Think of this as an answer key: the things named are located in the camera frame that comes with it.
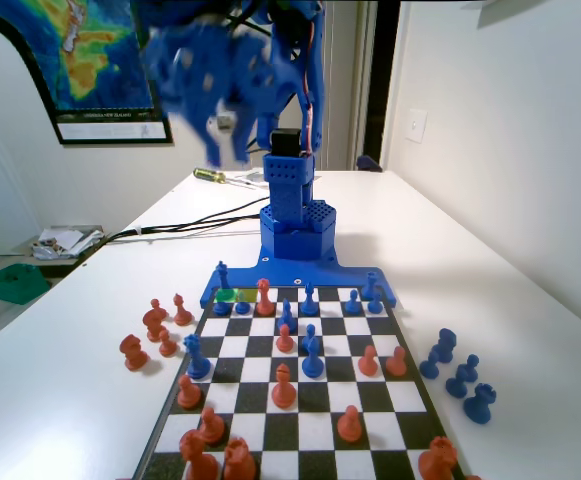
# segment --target orange pawn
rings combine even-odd
[[[180,327],[184,327],[194,320],[192,314],[183,308],[183,297],[178,293],[174,296],[174,304],[177,307],[177,313],[174,316],[174,323]]]
[[[386,360],[386,370],[395,377],[406,374],[406,351],[403,347],[395,347],[394,355]]]

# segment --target white table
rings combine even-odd
[[[315,198],[337,209],[340,262],[383,269],[414,357],[451,328],[455,358],[477,353],[479,381],[497,390],[493,419],[479,426],[443,388],[457,361],[427,381],[464,471],[488,480],[581,478],[581,320],[396,175],[320,175]],[[192,221],[264,195],[189,177],[133,225]],[[178,292],[198,317],[219,259],[256,263],[258,228],[253,220],[111,244],[2,330],[0,479],[129,478],[180,359],[163,359],[158,344],[142,340],[160,368],[130,373],[119,343],[129,333],[145,338],[153,297],[172,312]]]

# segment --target captured chess piece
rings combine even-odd
[[[223,480],[254,480],[257,467],[243,438],[231,438],[224,454]]]
[[[386,360],[386,370],[395,377],[401,377],[406,374],[406,350],[399,346],[395,347],[394,355]]]
[[[379,365],[377,365],[374,359],[376,356],[377,349],[372,345],[366,346],[363,357],[359,359],[359,370],[366,377],[373,377],[377,373],[377,370],[379,370]]]
[[[452,469],[457,464],[457,450],[445,437],[435,437],[430,450],[419,456],[419,473],[423,480],[452,480]]]
[[[179,347],[175,342],[170,340],[170,332],[165,328],[159,333],[159,340],[161,340],[161,345],[159,346],[159,353],[161,355],[171,357],[177,352]]]
[[[192,383],[190,377],[187,375],[181,375],[177,383],[181,389],[177,395],[177,403],[179,406],[186,409],[194,408],[199,403],[199,400],[201,400],[201,389],[199,386]]]
[[[216,480],[219,462],[209,453],[203,453],[206,444],[198,430],[188,431],[179,441],[179,451],[189,463],[185,480]]]
[[[223,418],[214,413],[214,408],[205,407],[201,411],[201,422],[199,433],[201,433],[204,442],[213,444],[221,440],[226,424]]]
[[[174,323],[180,327],[184,327],[194,320],[192,314],[183,308],[183,298],[178,293],[174,296],[174,304],[177,307],[177,313],[174,316]]]
[[[150,357],[141,350],[141,340],[134,335],[128,335],[119,345],[119,351],[126,356],[126,368],[131,372],[143,367]]]
[[[362,429],[357,407],[348,405],[346,413],[337,421],[337,432],[348,443],[354,443],[361,438]]]
[[[290,369],[285,363],[277,367],[277,382],[272,389],[272,401],[279,408],[288,408],[297,398],[297,390],[290,383]]]

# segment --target light switch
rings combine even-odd
[[[426,120],[428,112],[411,108],[408,111],[408,120],[406,121],[406,138],[413,142],[423,142],[423,132],[426,130]]]

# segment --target chess piece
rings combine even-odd
[[[297,398],[297,390],[290,383],[290,369],[285,363],[277,367],[277,382],[272,389],[272,401],[279,408],[288,408]]]
[[[164,357],[171,357],[179,348],[175,342],[170,340],[170,332],[165,328],[159,332],[159,340],[161,340],[159,353]]]
[[[219,462],[212,455],[203,453],[206,444],[198,430],[189,430],[179,441],[179,451],[189,463],[185,480],[216,480]]]
[[[374,359],[376,356],[377,350],[372,345],[368,345],[363,357],[359,359],[359,370],[361,370],[361,373],[366,377],[373,377],[379,369],[379,365],[377,365],[377,362]]]
[[[190,381],[187,375],[181,375],[177,381],[181,391],[177,395],[177,403],[183,408],[194,408],[201,400],[201,389]]]
[[[131,372],[143,367],[150,357],[141,350],[141,340],[134,335],[128,335],[119,345],[119,351],[126,356],[126,368]]]
[[[457,450],[445,437],[435,437],[430,450],[419,456],[419,473],[423,480],[452,480],[452,469],[457,464]]]
[[[386,370],[395,377],[406,374],[406,351],[403,347],[395,347],[394,355],[386,360]]]
[[[348,443],[354,443],[361,438],[361,422],[357,407],[348,405],[346,413],[337,421],[337,432]]]
[[[180,327],[184,327],[194,320],[192,314],[183,308],[183,298],[178,293],[174,296],[174,304],[177,307],[177,314],[174,316],[174,323]]]
[[[199,433],[204,442],[212,444],[221,440],[226,425],[223,418],[214,413],[212,407],[205,407],[201,411],[201,422]]]

